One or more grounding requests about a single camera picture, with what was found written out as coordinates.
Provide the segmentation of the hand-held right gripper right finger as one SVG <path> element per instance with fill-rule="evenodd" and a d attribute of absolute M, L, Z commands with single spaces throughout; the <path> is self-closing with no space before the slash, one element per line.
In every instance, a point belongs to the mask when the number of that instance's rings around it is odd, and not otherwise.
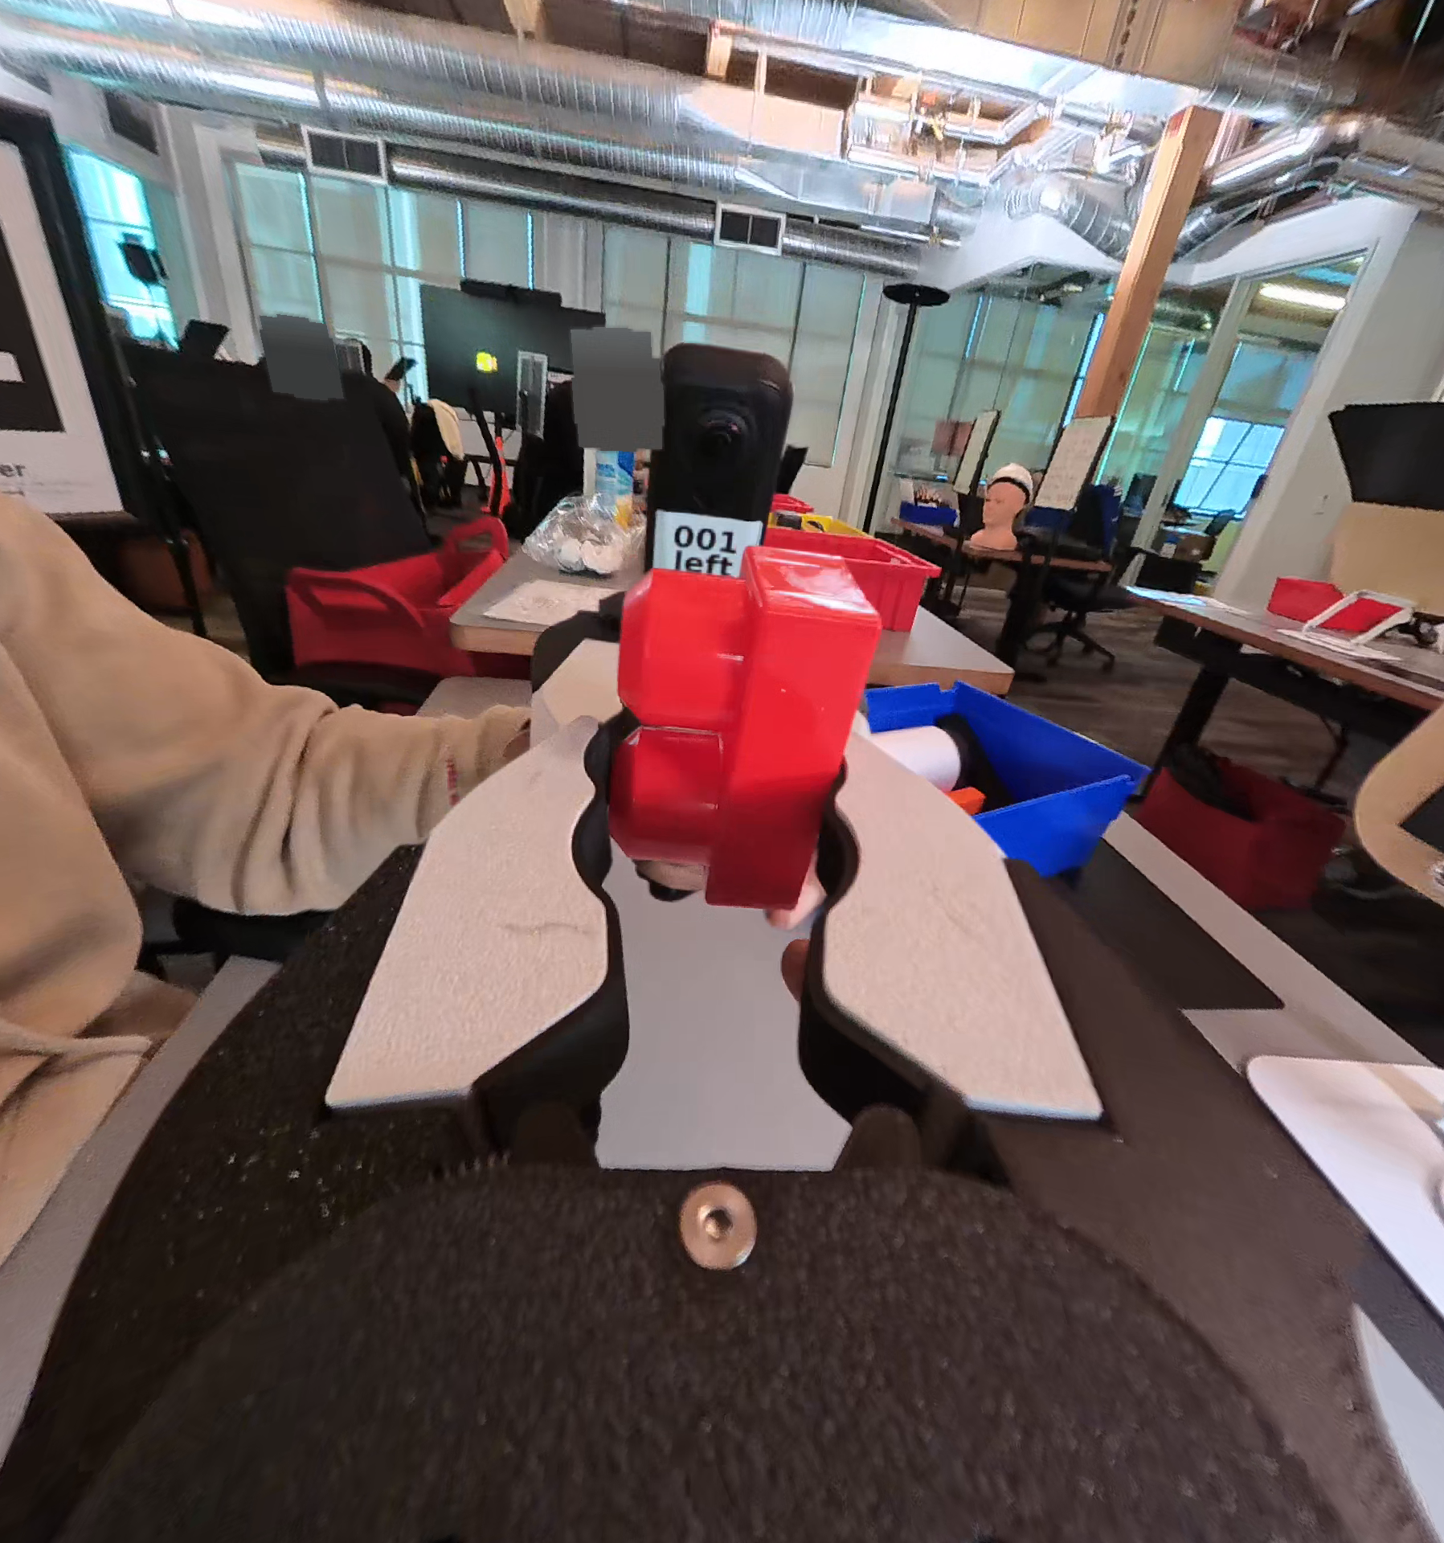
<path fill-rule="evenodd" d="M 819 983 L 851 1038 L 963 1108 L 1096 1122 L 1098 1090 L 1000 846 L 886 753 L 848 753 L 849 869 L 819 914 Z"/>

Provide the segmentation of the white paper sheet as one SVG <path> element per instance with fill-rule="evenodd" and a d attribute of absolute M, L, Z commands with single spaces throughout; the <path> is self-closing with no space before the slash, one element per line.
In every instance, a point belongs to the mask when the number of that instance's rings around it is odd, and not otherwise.
<path fill-rule="evenodd" d="M 549 627 L 579 612 L 596 611 L 604 599 L 616 599 L 619 594 L 621 591 L 609 586 L 529 579 L 485 604 L 482 616 L 492 621 Z"/>

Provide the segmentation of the person's left hand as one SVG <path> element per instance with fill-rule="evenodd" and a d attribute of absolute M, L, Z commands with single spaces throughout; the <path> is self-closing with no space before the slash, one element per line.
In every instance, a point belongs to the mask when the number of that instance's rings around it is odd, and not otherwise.
<path fill-rule="evenodd" d="M 682 899 L 689 894 L 704 894 L 709 871 L 704 864 L 672 859 L 644 858 L 634 863 L 634 871 L 641 876 L 657 899 Z M 798 930 L 811 923 L 813 916 L 824 903 L 824 886 L 809 873 L 793 904 L 769 906 L 764 916 L 778 930 Z"/>

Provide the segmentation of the background wooden desk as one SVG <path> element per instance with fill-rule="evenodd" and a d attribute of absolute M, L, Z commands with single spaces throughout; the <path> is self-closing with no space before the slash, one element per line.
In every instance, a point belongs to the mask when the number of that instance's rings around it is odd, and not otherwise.
<path fill-rule="evenodd" d="M 896 517 L 891 524 L 893 542 L 921 552 L 939 547 L 943 564 L 934 579 L 926 581 L 923 607 L 938 619 L 956 624 L 961 602 L 954 599 L 956 579 L 968 576 L 973 564 L 1000 564 L 1015 570 L 998 639 L 988 644 L 1003 664 L 1016 664 L 1026 637 L 1033 629 L 1043 597 L 1045 582 L 1055 574 L 1080 572 L 1091 579 L 1106 579 L 1111 562 L 1103 557 L 1060 555 L 1050 542 L 1021 544 L 1013 550 L 983 549 L 976 555 L 964 550 L 956 527 L 909 522 Z"/>

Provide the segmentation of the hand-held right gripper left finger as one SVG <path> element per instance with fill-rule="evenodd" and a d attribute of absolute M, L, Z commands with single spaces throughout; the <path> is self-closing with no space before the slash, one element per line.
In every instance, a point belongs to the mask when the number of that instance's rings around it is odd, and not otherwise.
<path fill-rule="evenodd" d="M 626 1055 L 607 726 L 574 719 L 424 843 L 328 1108 L 587 1108 Z"/>

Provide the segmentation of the person's beige hoodie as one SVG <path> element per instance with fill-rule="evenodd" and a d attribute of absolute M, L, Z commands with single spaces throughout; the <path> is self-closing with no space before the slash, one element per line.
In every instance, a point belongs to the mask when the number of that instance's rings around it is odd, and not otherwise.
<path fill-rule="evenodd" d="M 136 891 L 160 888 L 121 869 L 88 801 L 105 644 L 136 616 L 155 621 L 0 492 L 0 1269 L 192 1010 L 141 971 Z"/>

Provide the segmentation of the clear plastic bag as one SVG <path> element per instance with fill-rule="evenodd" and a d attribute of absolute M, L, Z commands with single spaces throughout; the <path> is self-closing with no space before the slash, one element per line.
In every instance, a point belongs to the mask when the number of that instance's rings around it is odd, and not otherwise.
<path fill-rule="evenodd" d="M 631 495 L 577 492 L 557 500 L 527 534 L 522 552 L 560 572 L 612 576 L 641 560 L 646 532 Z"/>

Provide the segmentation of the tilted board on stand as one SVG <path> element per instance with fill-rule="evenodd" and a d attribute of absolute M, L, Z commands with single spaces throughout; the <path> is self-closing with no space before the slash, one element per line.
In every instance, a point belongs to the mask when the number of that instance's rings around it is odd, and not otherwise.
<path fill-rule="evenodd" d="M 1328 425 L 1348 484 L 1330 582 L 1444 621 L 1444 398 L 1352 404 Z"/>

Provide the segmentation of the wooden pillar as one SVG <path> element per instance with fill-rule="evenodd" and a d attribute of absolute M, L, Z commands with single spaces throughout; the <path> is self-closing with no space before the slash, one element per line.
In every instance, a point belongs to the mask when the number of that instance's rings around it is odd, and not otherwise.
<path fill-rule="evenodd" d="M 1212 106 L 1183 106 L 1165 125 L 1075 417 L 1120 410 L 1222 116 Z"/>

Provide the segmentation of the red backpack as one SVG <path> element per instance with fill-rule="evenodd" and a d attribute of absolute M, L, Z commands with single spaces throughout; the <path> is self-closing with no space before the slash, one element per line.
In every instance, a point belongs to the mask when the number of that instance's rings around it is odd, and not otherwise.
<path fill-rule="evenodd" d="M 515 656 L 452 644 L 452 614 L 509 557 L 500 517 L 480 514 L 420 555 L 345 572 L 293 567 L 285 579 L 292 657 L 298 666 L 375 664 L 434 677 L 527 679 Z"/>

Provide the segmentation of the black monitor screen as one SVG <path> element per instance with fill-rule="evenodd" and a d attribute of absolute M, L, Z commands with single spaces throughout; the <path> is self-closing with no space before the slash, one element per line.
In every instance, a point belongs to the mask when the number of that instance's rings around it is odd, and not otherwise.
<path fill-rule="evenodd" d="M 429 397 L 452 407 L 517 415 L 519 355 L 572 372 L 571 333 L 604 325 L 601 312 L 567 307 L 552 292 L 464 280 L 419 287 Z"/>

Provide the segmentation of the mannequin head with white cap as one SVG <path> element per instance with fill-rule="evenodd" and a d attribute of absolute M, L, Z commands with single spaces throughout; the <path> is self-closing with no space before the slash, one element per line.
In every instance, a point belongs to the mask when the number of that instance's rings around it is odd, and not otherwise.
<path fill-rule="evenodd" d="M 981 525 L 971 544 L 978 550 L 1010 552 L 1018 547 L 1018 524 L 1031 507 L 1033 474 L 1018 462 L 1008 462 L 988 475 L 981 500 Z"/>

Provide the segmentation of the red bag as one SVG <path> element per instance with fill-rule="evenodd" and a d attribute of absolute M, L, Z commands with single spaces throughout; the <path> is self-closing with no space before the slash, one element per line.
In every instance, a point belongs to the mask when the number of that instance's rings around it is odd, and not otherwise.
<path fill-rule="evenodd" d="M 1308 794 L 1195 746 L 1155 773 L 1135 819 L 1253 913 L 1307 908 L 1347 828 Z"/>

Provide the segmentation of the silver air duct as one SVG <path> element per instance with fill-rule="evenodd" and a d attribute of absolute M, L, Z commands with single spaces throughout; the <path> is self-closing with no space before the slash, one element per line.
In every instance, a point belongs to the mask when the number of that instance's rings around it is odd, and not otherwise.
<path fill-rule="evenodd" d="M 387 178 L 908 278 L 1035 176 L 1120 196 L 1155 81 L 933 3 L 0 3 L 0 65 L 365 135 Z"/>

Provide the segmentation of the long wooden desk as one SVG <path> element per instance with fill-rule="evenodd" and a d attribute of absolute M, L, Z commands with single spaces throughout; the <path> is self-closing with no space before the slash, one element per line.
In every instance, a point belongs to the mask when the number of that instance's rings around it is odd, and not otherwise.
<path fill-rule="evenodd" d="M 1197 666 L 1153 773 L 1202 739 L 1228 684 L 1247 684 L 1328 726 L 1333 748 L 1308 788 L 1322 799 L 1332 799 L 1328 781 L 1355 737 L 1392 746 L 1444 704 L 1444 659 L 1427 649 L 1360 656 L 1212 597 L 1140 586 L 1126 594 L 1158 617 L 1155 646 Z"/>

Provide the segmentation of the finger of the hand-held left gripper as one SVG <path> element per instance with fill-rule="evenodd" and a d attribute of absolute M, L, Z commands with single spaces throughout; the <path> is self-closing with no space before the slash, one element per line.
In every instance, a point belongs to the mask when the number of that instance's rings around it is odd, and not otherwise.
<path fill-rule="evenodd" d="M 532 746 L 550 741 L 567 722 L 607 722 L 621 712 L 617 642 L 579 641 L 532 692 Z"/>

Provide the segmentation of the person's left forearm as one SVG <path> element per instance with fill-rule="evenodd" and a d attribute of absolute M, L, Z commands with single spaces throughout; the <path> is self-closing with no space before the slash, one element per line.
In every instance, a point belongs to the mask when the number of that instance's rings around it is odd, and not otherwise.
<path fill-rule="evenodd" d="M 136 616 L 106 639 L 90 809 L 121 869 L 238 914 L 337 908 L 527 748 L 529 712 L 394 716 Z"/>

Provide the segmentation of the red plastic bin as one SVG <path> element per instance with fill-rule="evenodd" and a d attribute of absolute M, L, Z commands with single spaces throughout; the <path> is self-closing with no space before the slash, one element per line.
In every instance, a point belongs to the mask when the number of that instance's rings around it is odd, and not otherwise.
<path fill-rule="evenodd" d="M 1277 577 L 1267 602 L 1272 617 L 1295 621 L 1302 629 L 1360 636 L 1397 616 L 1399 604 L 1368 591 L 1345 591 L 1320 579 Z"/>
<path fill-rule="evenodd" d="M 841 560 L 866 602 L 878 611 L 883 627 L 891 632 L 911 631 L 926 586 L 943 570 L 933 560 L 909 554 L 878 535 L 851 529 L 771 525 L 764 534 L 764 544 Z"/>

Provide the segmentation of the white cylindrical roll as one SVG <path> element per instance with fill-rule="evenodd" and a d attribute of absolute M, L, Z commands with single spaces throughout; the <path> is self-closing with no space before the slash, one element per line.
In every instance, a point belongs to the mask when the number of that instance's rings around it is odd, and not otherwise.
<path fill-rule="evenodd" d="M 953 727 L 946 722 L 926 722 L 873 731 L 868 739 L 904 769 L 943 793 L 976 784 L 971 769 L 973 751 L 964 726 Z"/>

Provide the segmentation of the black office chair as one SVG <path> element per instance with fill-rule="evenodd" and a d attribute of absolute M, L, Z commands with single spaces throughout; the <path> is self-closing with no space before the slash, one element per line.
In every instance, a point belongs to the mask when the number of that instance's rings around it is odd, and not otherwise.
<path fill-rule="evenodd" d="M 1051 642 L 1043 651 L 1043 662 L 1050 669 L 1058 666 L 1066 642 L 1078 642 L 1086 657 L 1100 657 L 1105 672 L 1113 671 L 1116 654 L 1090 636 L 1088 621 L 1096 614 L 1116 614 L 1133 607 L 1120 581 L 1136 552 L 1138 515 L 1123 510 L 1123 497 L 1113 480 L 1093 484 L 1090 497 L 1090 510 L 1098 515 L 1101 567 L 1090 572 L 1050 569 L 1043 599 L 1048 609 L 1060 612 L 1060 621 L 1046 627 Z"/>

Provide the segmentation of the printed tag poster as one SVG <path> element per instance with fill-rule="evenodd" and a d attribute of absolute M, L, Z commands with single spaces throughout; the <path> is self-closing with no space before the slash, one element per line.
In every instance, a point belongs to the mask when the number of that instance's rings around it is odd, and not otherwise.
<path fill-rule="evenodd" d="M 61 519 L 143 510 L 138 439 L 50 120 L 0 101 L 0 492 Z"/>

